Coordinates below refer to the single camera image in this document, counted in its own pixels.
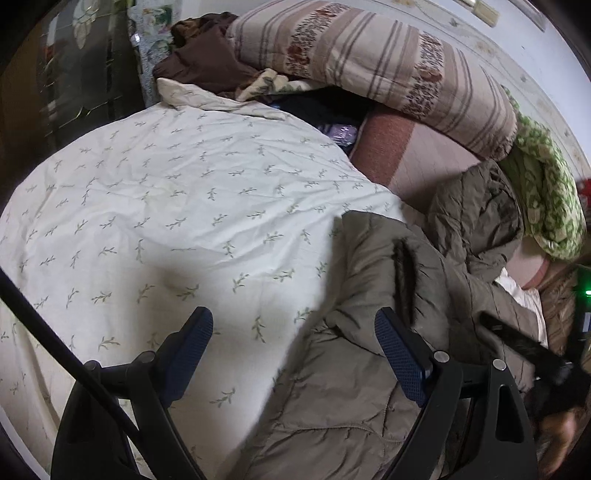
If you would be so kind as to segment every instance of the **beige patterned fabric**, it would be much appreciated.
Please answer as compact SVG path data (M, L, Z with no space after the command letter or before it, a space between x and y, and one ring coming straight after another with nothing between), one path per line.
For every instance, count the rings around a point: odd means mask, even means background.
M501 160L517 124L500 85L468 54L402 22L326 1L275 0L226 32L236 55L337 85L402 111L484 159Z

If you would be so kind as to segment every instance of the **silver screw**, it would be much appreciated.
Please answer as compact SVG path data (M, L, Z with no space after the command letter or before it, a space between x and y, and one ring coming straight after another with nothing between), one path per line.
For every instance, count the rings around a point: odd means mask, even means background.
M503 371L505 368L507 368L507 364L501 360L500 358L495 358L492 361L492 366L495 367L497 370L501 370Z
M433 354L433 358L441 364L449 362L449 355L443 350L438 350L437 352L435 352Z

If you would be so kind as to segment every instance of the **black cable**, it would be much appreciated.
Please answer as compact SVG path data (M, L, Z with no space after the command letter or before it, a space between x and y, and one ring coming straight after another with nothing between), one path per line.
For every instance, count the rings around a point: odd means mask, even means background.
M142 451L140 433L127 414L113 401L107 390L98 383L82 365L76 355L56 335L45 320L31 306L12 280L8 278L4 270L0 268L0 299L12 310L18 320L31 332L33 337L43 345L43 348L56 359L56 361L74 379L95 398L113 419L123 429L125 434Z

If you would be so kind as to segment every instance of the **white wall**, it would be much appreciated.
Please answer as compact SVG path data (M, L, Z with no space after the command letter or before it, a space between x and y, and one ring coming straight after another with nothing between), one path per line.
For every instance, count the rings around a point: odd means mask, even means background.
M183 0L182 16L199 17L228 10L242 15L267 0ZM391 11L389 0L339 0L378 13ZM486 0L501 17L495 28L454 0L431 0L484 33L515 60L550 97L591 161L591 82L579 61L548 23L542 32L508 0Z

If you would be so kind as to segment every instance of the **white bed sheet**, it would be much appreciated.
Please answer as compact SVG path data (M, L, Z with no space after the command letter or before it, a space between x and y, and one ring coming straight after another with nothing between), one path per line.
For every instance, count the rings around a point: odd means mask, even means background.
M215 333L171 416L220 478L327 296L328 272L338 284L341 214L420 216L289 114L159 87L175 108L81 137L16 189L0 264L82 361L129 362L208 307ZM0 403L49 468L73 380L4 305L0 336Z

